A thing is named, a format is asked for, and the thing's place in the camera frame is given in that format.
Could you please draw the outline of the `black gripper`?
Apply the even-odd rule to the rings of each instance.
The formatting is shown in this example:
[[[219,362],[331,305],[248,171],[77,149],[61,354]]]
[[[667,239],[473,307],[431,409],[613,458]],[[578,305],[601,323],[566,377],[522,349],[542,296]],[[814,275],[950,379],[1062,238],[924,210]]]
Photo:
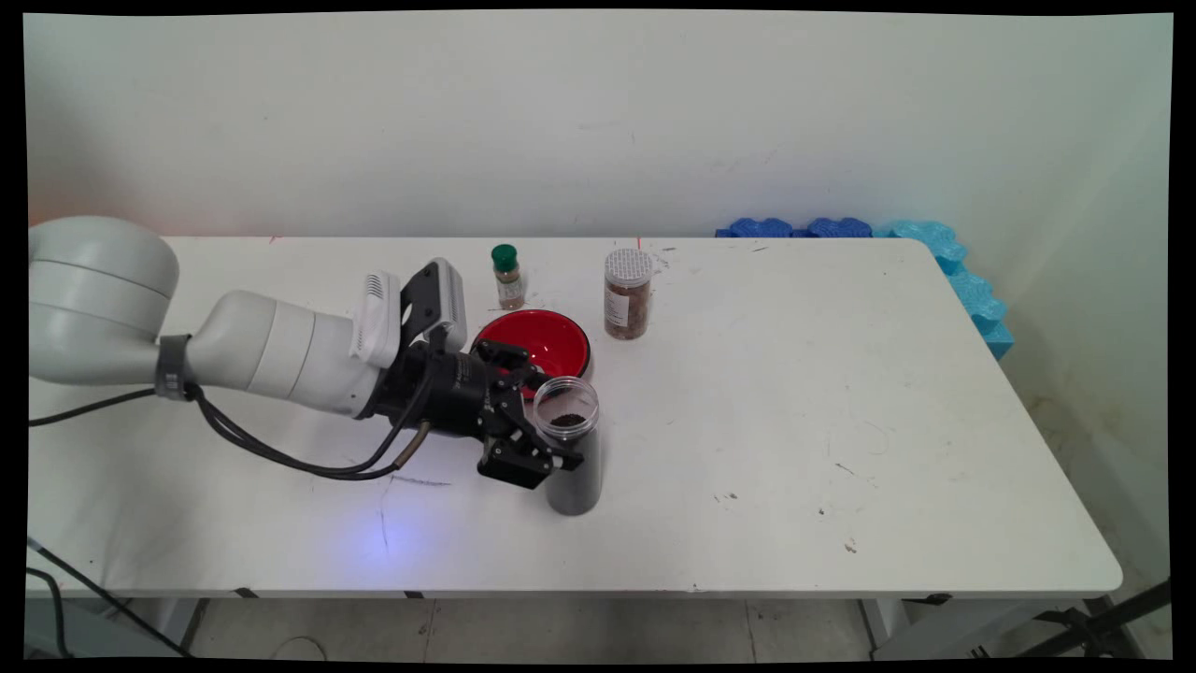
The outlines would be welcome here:
[[[555,470],[585,463],[581,451],[509,414],[511,388],[533,394],[544,383],[547,371],[518,345],[476,339],[470,351],[440,351],[413,344],[379,375],[360,418],[380,416],[399,427],[429,422],[441,434],[481,439],[480,476],[533,490]]]

